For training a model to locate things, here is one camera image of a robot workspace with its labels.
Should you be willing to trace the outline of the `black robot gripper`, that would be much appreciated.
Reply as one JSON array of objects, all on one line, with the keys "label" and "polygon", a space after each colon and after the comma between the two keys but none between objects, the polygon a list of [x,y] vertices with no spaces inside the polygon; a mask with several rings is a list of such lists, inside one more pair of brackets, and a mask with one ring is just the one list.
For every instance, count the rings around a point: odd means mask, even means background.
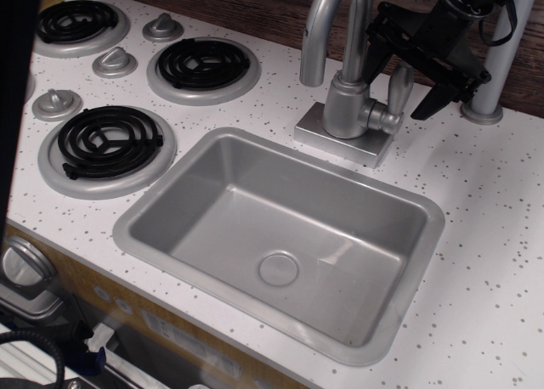
[{"label": "black robot gripper", "polygon": [[366,30],[364,81],[371,83],[396,55],[434,82],[411,113],[412,119],[428,119],[452,102],[469,102],[490,81],[490,73],[468,46],[471,24],[444,4],[428,13],[380,4]]}]

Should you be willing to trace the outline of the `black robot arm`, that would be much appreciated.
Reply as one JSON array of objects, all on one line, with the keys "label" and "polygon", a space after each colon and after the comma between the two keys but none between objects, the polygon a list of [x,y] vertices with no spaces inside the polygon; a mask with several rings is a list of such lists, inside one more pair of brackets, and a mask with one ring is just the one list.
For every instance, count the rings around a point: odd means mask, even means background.
[{"label": "black robot arm", "polygon": [[396,55],[434,83],[416,107],[412,118],[426,120],[451,102],[469,103],[476,91],[491,79],[466,39],[472,23],[483,25],[497,7],[506,9],[510,23],[508,34],[490,40],[489,47],[500,46],[513,37],[518,25],[515,0],[438,0],[427,13],[381,2],[377,17],[366,30],[367,63],[363,79],[372,83]]}]

